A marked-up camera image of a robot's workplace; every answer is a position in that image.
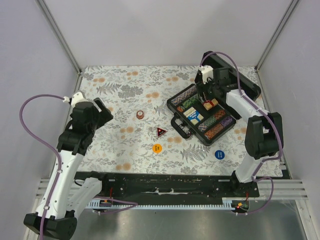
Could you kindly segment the blue small blind button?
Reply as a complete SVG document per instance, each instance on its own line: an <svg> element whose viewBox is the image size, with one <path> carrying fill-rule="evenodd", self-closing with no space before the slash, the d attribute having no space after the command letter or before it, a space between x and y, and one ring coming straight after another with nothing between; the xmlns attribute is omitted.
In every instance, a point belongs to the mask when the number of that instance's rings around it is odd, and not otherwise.
<svg viewBox="0 0 320 240"><path fill-rule="evenodd" d="M222 150L217 150L215 153L214 153L214 156L216 159L218 160L223 160L225 158L225 153L222 151Z"/></svg>

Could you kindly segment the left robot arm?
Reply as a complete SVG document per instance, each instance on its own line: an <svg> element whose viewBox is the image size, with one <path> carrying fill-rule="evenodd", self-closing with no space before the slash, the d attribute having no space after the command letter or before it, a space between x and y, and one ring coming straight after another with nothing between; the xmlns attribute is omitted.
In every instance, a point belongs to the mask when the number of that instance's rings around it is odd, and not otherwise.
<svg viewBox="0 0 320 240"><path fill-rule="evenodd" d="M23 223L39 235L39 239L50 237L69 240L73 236L78 218L91 202L99 195L110 192L110 184L98 172L84 180L82 186L70 194L78 167L88 147L93 142L96 130L113 119L100 98L87 100L81 92L72 97L62 98L72 107L70 121L58 138L57 147L52 147L34 133L30 135L53 150L56 160L49 183L40 204L34 213L25 215Z"/></svg>

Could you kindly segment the triangular all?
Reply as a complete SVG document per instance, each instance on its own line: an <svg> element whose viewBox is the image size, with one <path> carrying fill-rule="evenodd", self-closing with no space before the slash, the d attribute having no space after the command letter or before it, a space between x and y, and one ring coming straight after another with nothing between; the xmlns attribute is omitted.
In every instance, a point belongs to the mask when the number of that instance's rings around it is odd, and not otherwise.
<svg viewBox="0 0 320 240"><path fill-rule="evenodd" d="M160 138L161 136L163 136L164 134L166 134L168 131L163 129L163 128L160 128L160 127L157 127L156 128L156 133L157 133L157 137Z"/></svg>

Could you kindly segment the red playing card deck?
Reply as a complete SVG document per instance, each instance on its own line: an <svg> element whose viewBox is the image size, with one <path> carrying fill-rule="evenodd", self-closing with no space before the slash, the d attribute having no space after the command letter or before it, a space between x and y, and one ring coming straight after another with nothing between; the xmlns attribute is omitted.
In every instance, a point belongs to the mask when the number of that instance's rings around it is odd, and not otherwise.
<svg viewBox="0 0 320 240"><path fill-rule="evenodd" d="M219 102L214 98L212 100L205 101L202 105L207 111L209 111L210 109L214 108L218 104Z"/></svg>

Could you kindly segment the blue playing card deck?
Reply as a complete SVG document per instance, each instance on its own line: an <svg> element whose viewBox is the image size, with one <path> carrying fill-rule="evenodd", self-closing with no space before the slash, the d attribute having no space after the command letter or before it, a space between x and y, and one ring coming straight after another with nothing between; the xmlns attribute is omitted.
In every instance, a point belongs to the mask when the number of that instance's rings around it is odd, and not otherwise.
<svg viewBox="0 0 320 240"><path fill-rule="evenodd" d="M183 112L183 115L193 124L196 125L201 122L204 117L194 108L190 107Z"/></svg>

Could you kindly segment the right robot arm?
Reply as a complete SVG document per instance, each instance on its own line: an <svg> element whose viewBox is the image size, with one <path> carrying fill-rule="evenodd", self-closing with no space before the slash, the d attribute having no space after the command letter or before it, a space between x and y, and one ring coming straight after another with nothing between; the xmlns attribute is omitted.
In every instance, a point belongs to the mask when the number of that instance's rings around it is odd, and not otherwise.
<svg viewBox="0 0 320 240"><path fill-rule="evenodd" d="M238 81L231 85L230 68L199 66L194 80L201 101L217 99L237 112L246 121L244 145L246 155L232 173L229 191L235 197L247 191L247 184L256 181L256 175L267 161L278 160L283 154L282 117L259 107Z"/></svg>

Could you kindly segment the yellow big blind button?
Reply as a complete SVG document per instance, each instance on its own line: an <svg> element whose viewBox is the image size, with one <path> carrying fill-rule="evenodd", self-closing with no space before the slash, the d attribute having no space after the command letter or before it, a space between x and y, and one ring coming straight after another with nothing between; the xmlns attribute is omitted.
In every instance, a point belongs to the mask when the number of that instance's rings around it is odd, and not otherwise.
<svg viewBox="0 0 320 240"><path fill-rule="evenodd" d="M156 143L156 144L154 144L154 145L152 146L152 151L153 151L155 154L161 153L162 150L163 150L163 147L162 147L162 145L159 144L159 143Z"/></svg>

